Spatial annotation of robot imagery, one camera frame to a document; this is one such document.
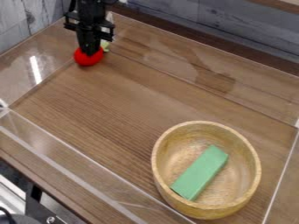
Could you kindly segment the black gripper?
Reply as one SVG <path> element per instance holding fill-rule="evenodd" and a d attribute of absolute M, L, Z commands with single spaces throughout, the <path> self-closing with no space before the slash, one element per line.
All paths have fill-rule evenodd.
<path fill-rule="evenodd" d="M 78 48 L 91 56 L 98 51 L 98 41 L 111 41 L 114 24 L 106 20 L 106 7 L 115 0 L 70 0 L 63 28 L 77 33 Z"/>

